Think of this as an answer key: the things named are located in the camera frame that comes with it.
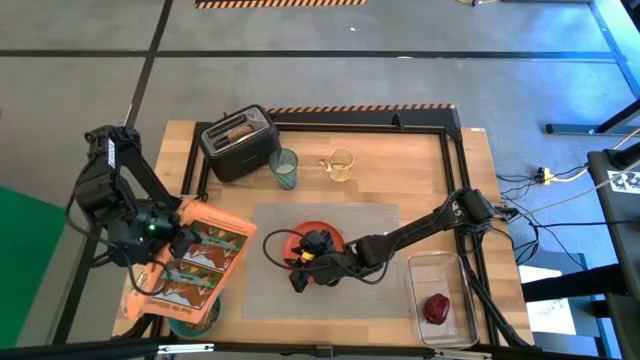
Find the clear plastic bin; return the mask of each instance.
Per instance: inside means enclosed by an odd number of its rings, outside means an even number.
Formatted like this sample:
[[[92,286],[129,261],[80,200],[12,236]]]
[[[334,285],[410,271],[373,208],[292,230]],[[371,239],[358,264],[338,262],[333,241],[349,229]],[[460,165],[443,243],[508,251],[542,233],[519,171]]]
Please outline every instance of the clear plastic bin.
[[[432,348],[461,349],[478,341],[478,324],[462,260],[454,253],[424,252],[408,260],[407,291],[414,333]],[[441,293],[451,300],[442,325],[427,323],[425,301]]]

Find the orange and black hazard tape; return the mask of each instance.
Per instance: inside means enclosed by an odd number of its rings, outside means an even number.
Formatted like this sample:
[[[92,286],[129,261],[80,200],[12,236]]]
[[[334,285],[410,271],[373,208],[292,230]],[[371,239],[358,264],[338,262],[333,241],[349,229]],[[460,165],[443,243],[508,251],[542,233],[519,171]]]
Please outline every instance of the orange and black hazard tape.
[[[271,108],[270,114],[338,112],[338,111],[387,111],[387,110],[433,110],[455,109],[453,104],[406,104],[406,105],[355,105],[355,106],[307,106],[292,108]]]
[[[367,0],[214,0],[198,1],[196,9],[231,9],[248,7],[343,6],[364,5]]]

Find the sticker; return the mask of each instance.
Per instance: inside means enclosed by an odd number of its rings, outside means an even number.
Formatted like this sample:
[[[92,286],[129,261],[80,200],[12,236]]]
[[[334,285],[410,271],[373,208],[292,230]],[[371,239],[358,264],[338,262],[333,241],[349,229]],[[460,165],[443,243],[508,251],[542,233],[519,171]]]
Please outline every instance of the sticker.
[[[618,175],[619,171],[607,171],[609,179]],[[640,172],[628,171],[622,176],[610,182],[611,189],[615,192],[627,194],[640,194]]]
[[[112,168],[116,168],[116,145],[111,141],[111,139],[107,138],[109,141],[109,154],[107,158],[107,162],[111,165]]]

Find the gray mat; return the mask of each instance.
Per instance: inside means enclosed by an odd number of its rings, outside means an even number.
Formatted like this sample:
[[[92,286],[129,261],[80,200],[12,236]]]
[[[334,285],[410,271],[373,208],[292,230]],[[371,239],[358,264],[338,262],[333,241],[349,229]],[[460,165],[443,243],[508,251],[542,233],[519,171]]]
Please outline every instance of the gray mat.
[[[293,290],[288,271],[271,264],[262,253],[264,237],[277,229],[293,229],[310,220],[333,225],[345,241],[398,228],[398,208],[384,204],[258,204],[251,219],[258,231],[247,252],[248,283],[244,317],[249,319],[408,318],[402,258],[395,256],[385,279],[366,285],[344,278],[336,287],[309,285]],[[268,251],[282,260],[286,235],[269,241]],[[368,277],[376,279],[380,273]]]

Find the toaster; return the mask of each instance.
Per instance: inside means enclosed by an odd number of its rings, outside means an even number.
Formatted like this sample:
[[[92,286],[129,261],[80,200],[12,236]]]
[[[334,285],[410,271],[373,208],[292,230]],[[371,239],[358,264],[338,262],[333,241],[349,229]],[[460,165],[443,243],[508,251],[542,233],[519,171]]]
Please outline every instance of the toaster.
[[[280,133],[259,105],[236,111],[199,131],[198,145],[221,182],[233,181],[267,164],[269,155],[280,149]]]

